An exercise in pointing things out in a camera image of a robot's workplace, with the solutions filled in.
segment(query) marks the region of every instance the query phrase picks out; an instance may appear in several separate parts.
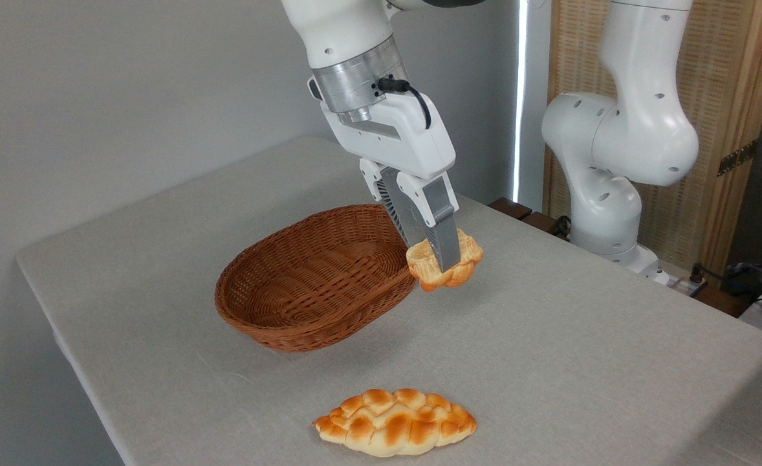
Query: table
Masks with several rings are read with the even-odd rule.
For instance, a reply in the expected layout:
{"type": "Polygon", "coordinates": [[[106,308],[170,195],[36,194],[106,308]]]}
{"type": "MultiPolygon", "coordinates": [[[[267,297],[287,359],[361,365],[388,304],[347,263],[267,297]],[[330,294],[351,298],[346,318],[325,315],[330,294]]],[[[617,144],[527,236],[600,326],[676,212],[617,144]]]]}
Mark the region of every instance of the table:
{"type": "Polygon", "coordinates": [[[379,464],[310,423],[368,388],[464,405],[469,439],[385,465],[760,464],[762,331],[460,198],[484,261],[308,353],[225,324],[233,257],[314,212],[368,203],[354,156],[304,138],[17,256],[127,465],[379,464]]]}

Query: black cable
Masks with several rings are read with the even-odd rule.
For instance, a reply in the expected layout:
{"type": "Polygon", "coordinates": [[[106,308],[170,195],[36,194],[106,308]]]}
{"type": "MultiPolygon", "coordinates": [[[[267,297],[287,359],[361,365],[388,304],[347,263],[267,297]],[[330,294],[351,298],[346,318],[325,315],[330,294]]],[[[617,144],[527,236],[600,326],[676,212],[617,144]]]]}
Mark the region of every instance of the black cable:
{"type": "Polygon", "coordinates": [[[412,87],[410,87],[410,92],[412,92],[413,95],[416,96],[416,99],[419,100],[419,103],[422,104],[422,111],[424,112],[424,121],[426,121],[425,129],[430,129],[430,125],[432,124],[432,117],[430,116],[430,109],[428,109],[428,103],[424,101],[424,98],[418,91],[416,91],[416,89],[413,89],[412,87]]]}
{"type": "Polygon", "coordinates": [[[407,80],[394,80],[393,75],[390,74],[389,78],[381,78],[378,80],[376,86],[378,86],[379,91],[383,92],[411,92],[411,94],[416,97],[416,100],[419,101],[420,106],[422,106],[422,111],[424,112],[424,120],[426,121],[426,129],[430,129],[430,125],[432,124],[432,117],[430,116],[428,103],[424,101],[424,98],[420,92],[416,91],[416,89],[413,88],[413,86],[411,86],[407,80]]]}
{"type": "Polygon", "coordinates": [[[733,287],[735,287],[737,289],[742,289],[744,291],[748,291],[748,292],[750,292],[752,294],[756,294],[756,295],[762,295],[762,289],[754,289],[754,288],[742,285],[740,283],[736,283],[736,282],[734,282],[732,280],[729,280],[729,278],[721,277],[721,275],[718,275],[715,272],[710,271],[706,267],[703,267],[703,264],[700,263],[700,262],[695,263],[694,268],[698,268],[701,271],[704,271],[707,274],[709,274],[711,277],[716,278],[716,280],[720,280],[721,282],[727,283],[730,286],[733,286],[733,287]]]}

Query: light strip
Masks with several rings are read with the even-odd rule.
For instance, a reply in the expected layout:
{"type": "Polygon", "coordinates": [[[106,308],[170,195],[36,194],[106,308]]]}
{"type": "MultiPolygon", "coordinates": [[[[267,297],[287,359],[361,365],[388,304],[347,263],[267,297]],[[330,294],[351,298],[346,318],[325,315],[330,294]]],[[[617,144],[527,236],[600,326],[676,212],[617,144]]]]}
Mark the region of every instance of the light strip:
{"type": "Polygon", "coordinates": [[[522,116],[525,104],[525,68],[528,55],[528,0],[519,0],[518,54],[516,78],[516,132],[514,141],[513,201],[519,201],[519,145],[522,140],[522,116]]]}

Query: held bread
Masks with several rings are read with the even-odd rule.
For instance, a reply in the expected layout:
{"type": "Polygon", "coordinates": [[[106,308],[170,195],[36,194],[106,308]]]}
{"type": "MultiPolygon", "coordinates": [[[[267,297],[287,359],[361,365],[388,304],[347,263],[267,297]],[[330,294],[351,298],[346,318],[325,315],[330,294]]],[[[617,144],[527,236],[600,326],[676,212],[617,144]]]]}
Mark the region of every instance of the held bread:
{"type": "Polygon", "coordinates": [[[476,419],[435,393],[372,389],[344,401],[313,425],[327,442],[385,458],[458,442],[473,434],[476,419]]]}
{"type": "Polygon", "coordinates": [[[424,291],[432,291],[440,286],[459,286],[473,276],[476,263],[484,256],[482,248],[472,236],[456,230],[459,236],[461,260],[446,272],[441,272],[435,254],[426,239],[407,250],[407,265],[410,275],[419,280],[424,291]]]}

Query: fake bread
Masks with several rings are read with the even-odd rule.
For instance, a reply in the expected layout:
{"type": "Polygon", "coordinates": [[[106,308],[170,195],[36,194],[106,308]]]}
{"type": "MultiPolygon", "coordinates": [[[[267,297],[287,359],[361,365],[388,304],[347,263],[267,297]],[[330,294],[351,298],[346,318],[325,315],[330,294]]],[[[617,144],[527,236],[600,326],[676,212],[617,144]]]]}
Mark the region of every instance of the fake bread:
{"type": "Polygon", "coordinates": [[[484,251],[476,244],[476,240],[472,236],[464,235],[462,230],[456,230],[456,233],[459,236],[461,260],[446,272],[441,272],[426,239],[407,250],[410,275],[419,279],[424,291],[432,291],[440,286],[459,286],[473,276],[476,263],[481,262],[484,251]]]}
{"type": "Polygon", "coordinates": [[[458,442],[473,434],[476,419],[435,393],[372,389],[344,401],[313,425],[327,442],[385,458],[458,442]]]}

